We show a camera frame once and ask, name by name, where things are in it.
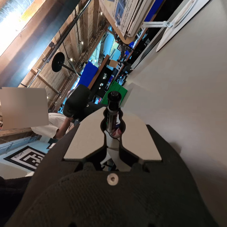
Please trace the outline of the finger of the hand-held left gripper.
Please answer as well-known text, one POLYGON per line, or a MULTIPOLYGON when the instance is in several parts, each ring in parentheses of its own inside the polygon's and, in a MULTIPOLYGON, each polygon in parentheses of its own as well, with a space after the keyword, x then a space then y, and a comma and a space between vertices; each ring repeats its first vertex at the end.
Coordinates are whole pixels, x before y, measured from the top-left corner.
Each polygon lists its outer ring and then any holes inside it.
POLYGON ((131 167, 120 159, 119 151, 109 148, 107 148, 106 157, 100 164, 106 171, 129 172, 131 170, 131 167))

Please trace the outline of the blue panel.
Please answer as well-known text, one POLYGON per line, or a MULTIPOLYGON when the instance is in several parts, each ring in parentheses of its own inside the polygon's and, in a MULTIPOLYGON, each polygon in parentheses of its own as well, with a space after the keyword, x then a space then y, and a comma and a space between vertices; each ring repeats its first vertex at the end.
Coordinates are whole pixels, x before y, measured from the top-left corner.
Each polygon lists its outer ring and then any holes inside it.
POLYGON ((81 78, 77 84, 77 87, 82 84, 86 87, 89 86, 90 82, 92 81, 93 77, 95 76, 95 74, 98 71, 98 67, 96 67, 93 63, 91 63, 90 61, 88 61, 88 63, 86 64, 82 74, 81 74, 81 78))

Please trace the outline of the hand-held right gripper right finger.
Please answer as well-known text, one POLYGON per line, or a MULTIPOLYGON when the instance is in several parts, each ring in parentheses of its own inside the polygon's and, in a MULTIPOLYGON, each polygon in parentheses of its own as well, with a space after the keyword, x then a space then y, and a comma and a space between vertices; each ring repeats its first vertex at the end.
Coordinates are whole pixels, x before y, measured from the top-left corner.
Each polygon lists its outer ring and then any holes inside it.
POLYGON ((119 157, 123 162, 162 161, 147 125, 138 116, 119 109, 119 120, 119 157))

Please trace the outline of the framed black-white tag board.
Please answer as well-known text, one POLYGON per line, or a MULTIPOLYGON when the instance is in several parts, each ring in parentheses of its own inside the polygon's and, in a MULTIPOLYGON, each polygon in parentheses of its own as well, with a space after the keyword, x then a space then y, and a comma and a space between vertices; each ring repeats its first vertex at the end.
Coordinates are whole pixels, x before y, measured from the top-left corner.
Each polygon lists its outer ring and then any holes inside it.
POLYGON ((45 155, 46 153, 42 151, 26 146, 23 149, 5 157, 4 160, 31 171, 35 171, 45 155))

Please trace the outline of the wooden board with instruction sheets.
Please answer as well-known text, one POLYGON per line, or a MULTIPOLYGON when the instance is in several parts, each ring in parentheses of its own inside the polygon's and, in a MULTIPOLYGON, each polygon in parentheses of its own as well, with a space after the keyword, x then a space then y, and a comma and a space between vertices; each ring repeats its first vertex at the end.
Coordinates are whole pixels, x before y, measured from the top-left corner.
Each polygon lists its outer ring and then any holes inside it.
POLYGON ((123 43, 130 44, 144 21, 150 21, 164 0, 99 0, 99 6, 123 43))

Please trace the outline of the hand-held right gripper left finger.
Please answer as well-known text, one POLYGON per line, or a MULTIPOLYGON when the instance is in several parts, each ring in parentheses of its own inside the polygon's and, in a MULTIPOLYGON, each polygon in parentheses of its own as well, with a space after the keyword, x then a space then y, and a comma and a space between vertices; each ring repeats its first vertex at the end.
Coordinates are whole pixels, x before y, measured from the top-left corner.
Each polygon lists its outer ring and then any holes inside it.
POLYGON ((81 121, 64 155, 66 161, 101 162, 107 155, 106 107, 93 112, 81 121))

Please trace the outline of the black dry erase marker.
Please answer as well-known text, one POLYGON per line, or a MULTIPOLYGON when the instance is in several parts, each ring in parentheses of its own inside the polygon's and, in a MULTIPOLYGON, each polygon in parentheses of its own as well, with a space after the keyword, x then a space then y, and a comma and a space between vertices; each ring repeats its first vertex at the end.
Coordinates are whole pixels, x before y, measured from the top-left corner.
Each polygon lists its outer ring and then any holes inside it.
POLYGON ((111 91, 110 93, 108 93, 107 128, 106 128, 108 133, 113 133, 115 131, 121 99, 122 96, 118 91, 111 91))

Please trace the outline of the red dry erase marker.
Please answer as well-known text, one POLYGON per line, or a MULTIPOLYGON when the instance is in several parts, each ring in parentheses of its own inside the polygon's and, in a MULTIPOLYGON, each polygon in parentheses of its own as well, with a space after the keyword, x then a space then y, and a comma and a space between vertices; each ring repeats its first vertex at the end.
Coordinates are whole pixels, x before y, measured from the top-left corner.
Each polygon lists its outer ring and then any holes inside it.
POLYGON ((120 138, 121 135, 122 135, 122 131, 120 128, 117 128, 113 133, 110 134, 110 136, 114 139, 120 138))

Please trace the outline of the white document stand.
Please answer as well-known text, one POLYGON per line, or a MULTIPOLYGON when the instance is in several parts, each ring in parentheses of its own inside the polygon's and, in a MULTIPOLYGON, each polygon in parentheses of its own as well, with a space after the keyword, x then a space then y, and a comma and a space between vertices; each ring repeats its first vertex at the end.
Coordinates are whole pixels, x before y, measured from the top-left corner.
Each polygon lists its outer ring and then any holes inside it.
POLYGON ((143 22, 142 28, 166 28, 157 46, 160 51, 210 0, 186 0, 167 21, 143 22))

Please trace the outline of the black round ceiling fixture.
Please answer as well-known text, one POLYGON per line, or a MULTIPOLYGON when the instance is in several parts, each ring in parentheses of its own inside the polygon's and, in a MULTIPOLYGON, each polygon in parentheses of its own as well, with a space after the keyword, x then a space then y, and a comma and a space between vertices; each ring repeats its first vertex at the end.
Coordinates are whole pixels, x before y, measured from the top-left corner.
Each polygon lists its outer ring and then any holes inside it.
POLYGON ((74 65, 73 65, 73 63, 71 61, 68 61, 70 66, 71 66, 71 68, 69 66, 66 66, 64 64, 64 62, 65 62, 64 53, 62 53, 62 52, 56 53, 54 58, 53 58, 53 60, 52 60, 52 70, 53 70, 53 72, 59 72, 64 67, 67 70, 75 73, 79 78, 81 77, 81 74, 79 74, 76 71, 76 69, 75 69, 75 67, 74 67, 74 65))

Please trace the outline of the large ceiling duct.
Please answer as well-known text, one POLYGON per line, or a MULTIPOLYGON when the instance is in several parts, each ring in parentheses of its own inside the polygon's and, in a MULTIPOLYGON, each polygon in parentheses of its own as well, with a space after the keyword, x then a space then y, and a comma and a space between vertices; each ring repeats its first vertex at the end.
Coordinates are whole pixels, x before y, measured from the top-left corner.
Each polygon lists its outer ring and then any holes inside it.
POLYGON ((18 87, 79 0, 45 0, 0 56, 0 88, 18 87))

